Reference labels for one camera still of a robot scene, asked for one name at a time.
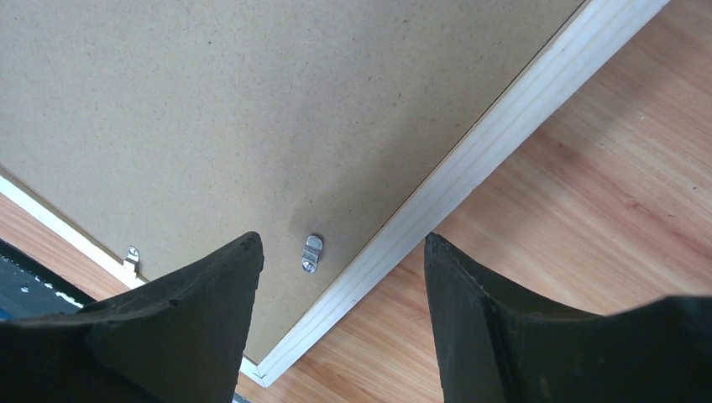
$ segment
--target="screw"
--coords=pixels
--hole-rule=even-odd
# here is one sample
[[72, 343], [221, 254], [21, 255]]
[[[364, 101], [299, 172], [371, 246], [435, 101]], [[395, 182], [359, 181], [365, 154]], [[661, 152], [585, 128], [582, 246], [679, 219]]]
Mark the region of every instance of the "screw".
[[136, 262], [139, 261], [139, 250], [136, 249], [134, 246], [129, 246], [128, 247], [128, 257], [131, 260], [135, 260]]
[[314, 264], [311, 262], [307, 262], [306, 260], [301, 261], [301, 267], [304, 268], [304, 271], [307, 273], [313, 273], [314, 272]]

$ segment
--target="metal bracket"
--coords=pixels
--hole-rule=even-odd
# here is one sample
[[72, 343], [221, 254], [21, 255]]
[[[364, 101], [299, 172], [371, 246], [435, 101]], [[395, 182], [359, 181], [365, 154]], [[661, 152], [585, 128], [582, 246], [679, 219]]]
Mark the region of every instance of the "metal bracket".
[[139, 250], [133, 246], [128, 247], [126, 259], [123, 260], [123, 268], [136, 278], [139, 276]]
[[307, 273], [317, 271], [319, 265], [319, 255], [322, 253], [324, 242], [317, 235], [310, 235], [306, 239], [304, 250], [301, 251], [301, 267]]

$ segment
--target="wooden floor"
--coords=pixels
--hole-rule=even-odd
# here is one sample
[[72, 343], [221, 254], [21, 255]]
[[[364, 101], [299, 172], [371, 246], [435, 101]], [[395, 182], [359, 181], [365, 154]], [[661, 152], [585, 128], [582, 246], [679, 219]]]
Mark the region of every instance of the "wooden floor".
[[[712, 294], [712, 2], [673, 0], [437, 232], [557, 301]], [[0, 198], [0, 238], [90, 295], [125, 288]], [[441, 401], [421, 247], [254, 402]]]

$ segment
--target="white wooden frame edge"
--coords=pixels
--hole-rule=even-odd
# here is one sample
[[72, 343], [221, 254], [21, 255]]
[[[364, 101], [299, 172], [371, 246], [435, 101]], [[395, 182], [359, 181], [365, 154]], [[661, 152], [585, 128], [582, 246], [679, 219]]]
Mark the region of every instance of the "white wooden frame edge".
[[[240, 370], [265, 388], [277, 380], [668, 1], [590, 0], [583, 5], [267, 357], [259, 364], [243, 358]], [[128, 287], [144, 284], [1, 176], [0, 193]]]

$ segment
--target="hardboard backing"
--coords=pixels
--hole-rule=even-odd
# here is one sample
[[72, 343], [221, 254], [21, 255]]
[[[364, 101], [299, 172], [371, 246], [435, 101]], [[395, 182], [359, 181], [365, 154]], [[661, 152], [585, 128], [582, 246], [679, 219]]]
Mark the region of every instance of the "hardboard backing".
[[149, 280], [259, 232], [259, 362], [580, 3], [2, 2], [0, 164]]

